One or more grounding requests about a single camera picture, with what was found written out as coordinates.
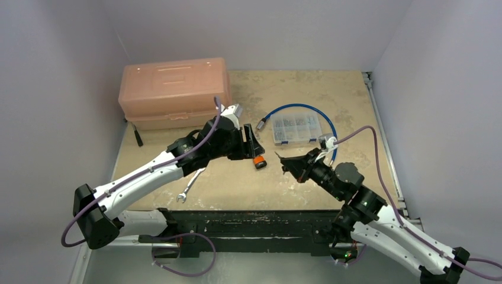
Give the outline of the orange plastic toolbox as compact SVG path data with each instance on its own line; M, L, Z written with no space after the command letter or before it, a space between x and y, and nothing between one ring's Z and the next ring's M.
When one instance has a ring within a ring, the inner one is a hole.
M216 96L232 104L221 57L128 65L118 102L138 130L161 130L203 126L217 114Z

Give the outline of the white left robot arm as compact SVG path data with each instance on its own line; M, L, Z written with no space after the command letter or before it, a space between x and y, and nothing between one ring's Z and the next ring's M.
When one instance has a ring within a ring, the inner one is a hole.
M224 116L175 140L148 164L106 185L79 186L74 193L73 222L90 249L100 249L125 232L119 218L131 204L157 188L206 168L211 160L254 159L265 153L250 124L243 127Z

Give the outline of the clear plastic screw organizer box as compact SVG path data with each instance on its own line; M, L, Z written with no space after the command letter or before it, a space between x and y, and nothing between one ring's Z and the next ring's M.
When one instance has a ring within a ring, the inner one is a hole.
M268 119L276 145L313 143L322 135L318 113L313 111L273 114Z

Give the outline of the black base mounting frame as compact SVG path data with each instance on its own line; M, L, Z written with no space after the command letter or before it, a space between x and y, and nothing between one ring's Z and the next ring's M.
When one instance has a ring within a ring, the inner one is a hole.
M307 253L352 262L363 244L333 229L336 209L177 210L161 209L167 229L159 236L140 234L140 243L174 244L180 257L202 252Z

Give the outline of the black-handled tool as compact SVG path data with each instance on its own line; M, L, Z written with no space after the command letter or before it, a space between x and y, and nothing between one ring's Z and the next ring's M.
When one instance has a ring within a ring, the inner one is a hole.
M138 145L139 147L142 147L142 146L144 145L144 143L143 143L143 140L142 140L142 138L141 138L141 135L140 135L140 133L139 133L139 131L138 131L138 129L137 129L137 127L136 127L136 125L135 125L135 124L133 124L133 123L131 122L131 126L132 126L132 128L133 128L133 133L134 133L134 136L135 136L135 139L136 139L137 145Z

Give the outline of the silver open-end wrench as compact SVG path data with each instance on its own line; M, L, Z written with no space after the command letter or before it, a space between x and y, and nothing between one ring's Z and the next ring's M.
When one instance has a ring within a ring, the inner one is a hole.
M202 168L202 169L198 169L195 172L193 177L188 182L186 188L177 196L177 198L176 198L177 202L182 201L182 203L185 203L190 189L193 187L194 183L197 181L197 179L200 177L200 175L205 172L205 170L206 170L206 168Z

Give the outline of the black-headed key bunch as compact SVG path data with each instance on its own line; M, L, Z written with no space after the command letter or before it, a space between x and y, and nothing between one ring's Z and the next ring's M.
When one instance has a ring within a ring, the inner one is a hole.
M282 158L280 158L280 164L281 164L281 170L282 170L282 174L286 174L286 172L289 172L288 168L286 167L286 165L284 165L284 160Z

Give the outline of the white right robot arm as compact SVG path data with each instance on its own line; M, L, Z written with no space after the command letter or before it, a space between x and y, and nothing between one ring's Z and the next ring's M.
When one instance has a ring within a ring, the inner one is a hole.
M354 163L326 165L314 149L304 156L280 157L282 170L299 183L312 180L343 203L328 235L334 243L358 241L418 275L420 283L458 283L470 253L434 240L405 220L384 198L367 188Z

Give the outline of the blue cable lock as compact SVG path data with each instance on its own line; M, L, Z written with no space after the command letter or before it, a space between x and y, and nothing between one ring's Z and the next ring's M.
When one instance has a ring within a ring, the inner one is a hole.
M313 111L318 113L318 119L322 128L322 135L317 139L317 141L320 140L337 141L336 128L331 119L318 108L301 103L286 104L275 108L274 110L272 110L259 120L259 122L256 125L256 130L261 131L268 124L268 119L270 119L270 117L273 114L276 113L289 114L293 112L304 112L304 111Z

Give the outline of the orange black padlock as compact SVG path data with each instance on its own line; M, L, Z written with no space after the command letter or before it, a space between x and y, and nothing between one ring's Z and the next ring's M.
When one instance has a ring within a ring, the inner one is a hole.
M265 168L268 163L263 156L256 156L253 158L253 164L256 170Z

